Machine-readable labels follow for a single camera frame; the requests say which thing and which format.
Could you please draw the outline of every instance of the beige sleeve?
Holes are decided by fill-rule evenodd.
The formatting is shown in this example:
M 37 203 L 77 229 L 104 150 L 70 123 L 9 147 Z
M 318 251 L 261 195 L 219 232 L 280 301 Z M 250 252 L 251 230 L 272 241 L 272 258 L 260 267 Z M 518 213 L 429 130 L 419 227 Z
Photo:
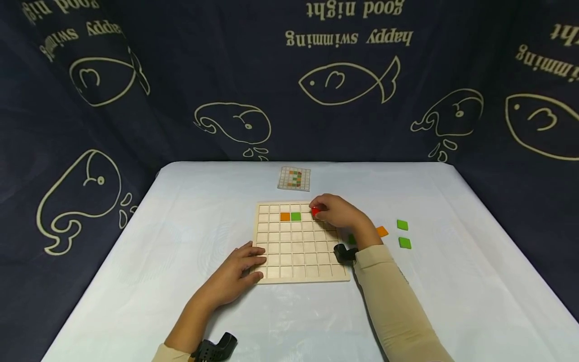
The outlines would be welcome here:
M 188 362 L 190 353 L 178 351 L 162 344 L 157 348 L 153 362 Z
M 356 260 L 356 277 L 390 362 L 452 362 L 388 248 L 370 246 Z

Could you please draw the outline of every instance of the green square tile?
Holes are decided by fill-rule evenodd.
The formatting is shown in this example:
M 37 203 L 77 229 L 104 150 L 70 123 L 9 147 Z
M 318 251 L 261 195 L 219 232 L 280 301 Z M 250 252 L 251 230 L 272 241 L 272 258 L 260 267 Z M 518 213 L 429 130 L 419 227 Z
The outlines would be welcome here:
M 410 244 L 410 239 L 408 239 L 407 237 L 399 237 L 398 238 L 398 244 L 400 245 L 401 248 L 412 249 L 412 244 Z
M 408 231 L 408 223 L 404 220 L 396 220 L 396 226 L 398 226 L 400 230 Z

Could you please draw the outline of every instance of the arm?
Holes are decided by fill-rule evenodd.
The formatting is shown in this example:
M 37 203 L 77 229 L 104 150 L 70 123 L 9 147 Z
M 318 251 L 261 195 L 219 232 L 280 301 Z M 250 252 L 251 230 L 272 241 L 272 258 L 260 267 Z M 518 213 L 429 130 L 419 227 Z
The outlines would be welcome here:
M 254 272 L 242 277 L 254 265 L 263 264 L 265 249 L 252 247 L 251 242 L 235 249 L 213 275 L 195 292 L 185 305 L 165 343 L 160 345 L 153 362 L 188 362 L 191 353 L 203 339 L 209 318 L 217 307 L 233 302 L 241 293 L 263 278 Z
M 318 205 L 326 211 L 319 212 L 317 218 L 350 227 L 354 233 L 359 250 L 354 271 L 390 362 L 452 362 L 372 221 L 338 196 L 318 196 L 310 206 Z

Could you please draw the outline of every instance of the orange square tile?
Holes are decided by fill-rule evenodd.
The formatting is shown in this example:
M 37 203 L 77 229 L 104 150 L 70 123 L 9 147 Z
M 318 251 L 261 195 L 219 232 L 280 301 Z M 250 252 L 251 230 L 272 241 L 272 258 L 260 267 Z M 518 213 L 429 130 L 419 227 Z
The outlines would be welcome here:
M 380 235 L 380 237 L 385 237 L 388 235 L 388 230 L 386 230 L 383 226 L 376 228 L 376 231 L 378 231 L 378 235 Z

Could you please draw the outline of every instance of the hand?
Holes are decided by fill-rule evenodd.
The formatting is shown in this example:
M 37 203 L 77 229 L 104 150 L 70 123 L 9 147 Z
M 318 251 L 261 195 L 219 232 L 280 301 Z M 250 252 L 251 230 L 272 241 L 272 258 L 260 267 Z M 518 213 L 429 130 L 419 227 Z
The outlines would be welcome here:
M 243 272 L 254 265 L 265 263 L 265 257 L 259 257 L 265 253 L 264 248 L 252 247 L 248 242 L 239 249 L 236 248 L 225 259 L 223 264 L 211 275 L 211 277 L 199 288 L 196 297 L 215 309 L 223 304 L 233 302 L 241 293 L 263 278 L 262 272 L 253 272 L 243 276 Z
M 359 224 L 367 224 L 369 219 L 354 205 L 342 199 L 340 196 L 325 193 L 310 202 L 310 207 L 316 207 L 321 211 L 316 214 L 316 219 L 328 221 L 338 228 L 355 228 Z

